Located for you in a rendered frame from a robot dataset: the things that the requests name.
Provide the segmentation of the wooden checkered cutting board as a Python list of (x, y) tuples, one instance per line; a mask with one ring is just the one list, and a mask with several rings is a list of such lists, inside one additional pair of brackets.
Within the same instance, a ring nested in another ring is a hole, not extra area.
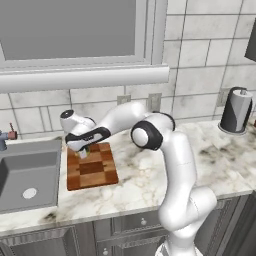
[(67, 189), (69, 191), (117, 184), (119, 181), (109, 143), (90, 146), (90, 154), (81, 158), (67, 149)]

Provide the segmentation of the grey sink basin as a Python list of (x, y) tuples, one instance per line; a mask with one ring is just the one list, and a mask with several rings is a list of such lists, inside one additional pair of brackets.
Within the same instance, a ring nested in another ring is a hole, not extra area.
[(0, 214), (57, 205), (61, 152), (61, 140), (0, 151)]

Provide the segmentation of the white window sill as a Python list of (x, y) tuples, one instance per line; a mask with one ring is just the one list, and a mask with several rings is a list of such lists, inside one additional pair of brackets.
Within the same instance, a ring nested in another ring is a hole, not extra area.
[(168, 79), (168, 65), (4, 74), (0, 93), (167, 83)]

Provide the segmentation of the grey drawer front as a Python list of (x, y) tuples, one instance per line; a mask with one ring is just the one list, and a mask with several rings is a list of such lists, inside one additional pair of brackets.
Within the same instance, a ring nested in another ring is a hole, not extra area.
[[(144, 218), (147, 221), (147, 224), (145, 226), (141, 225), (141, 218)], [(149, 211), (114, 217), (111, 220), (111, 228), (114, 235), (126, 232), (135, 232), (155, 227), (160, 227), (157, 211)]]

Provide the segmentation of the grey cupboard door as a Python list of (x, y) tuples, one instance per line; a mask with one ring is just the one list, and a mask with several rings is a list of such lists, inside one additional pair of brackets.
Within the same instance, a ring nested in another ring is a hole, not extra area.
[(107, 256), (155, 256), (165, 238), (165, 235), (145, 233), (99, 241), (96, 245), (97, 256), (104, 256), (102, 254), (104, 248), (109, 252)]
[(195, 245), (203, 256), (216, 256), (238, 201), (238, 197), (219, 200), (197, 232)]
[(72, 227), (0, 239), (0, 256), (80, 256)]

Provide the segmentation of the grey framed window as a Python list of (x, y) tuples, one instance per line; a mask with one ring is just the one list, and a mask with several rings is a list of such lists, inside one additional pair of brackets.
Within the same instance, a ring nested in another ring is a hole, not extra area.
[(168, 0), (0, 0), (0, 69), (161, 62)]

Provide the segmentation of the white paper towel roll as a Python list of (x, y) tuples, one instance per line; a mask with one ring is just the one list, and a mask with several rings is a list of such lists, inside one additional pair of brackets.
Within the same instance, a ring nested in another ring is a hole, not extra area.
[(231, 94), (231, 107), (234, 118), (232, 121), (232, 131), (242, 133), (245, 130), (245, 121), (249, 113), (253, 95), (245, 89), (235, 89)]

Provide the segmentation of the grey wall outlet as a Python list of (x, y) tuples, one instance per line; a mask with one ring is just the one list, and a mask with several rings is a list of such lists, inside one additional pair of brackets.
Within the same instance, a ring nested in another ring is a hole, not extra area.
[(159, 111), (161, 107), (161, 93), (154, 93), (148, 95), (147, 105), (149, 111)]
[(217, 107), (222, 107), (225, 105), (230, 89), (223, 88), (220, 90), (218, 99), (217, 99)]
[(130, 101), (131, 101), (131, 96), (130, 95), (123, 95), (123, 96), (118, 96), (117, 97), (117, 104), (118, 105), (130, 102)]

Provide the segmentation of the dark wall cupboard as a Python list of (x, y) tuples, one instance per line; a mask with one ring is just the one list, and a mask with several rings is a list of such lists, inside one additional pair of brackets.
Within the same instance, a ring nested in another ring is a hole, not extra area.
[(251, 33), (251, 36), (247, 45), (245, 57), (247, 59), (250, 59), (256, 62), (256, 33), (254, 32)]

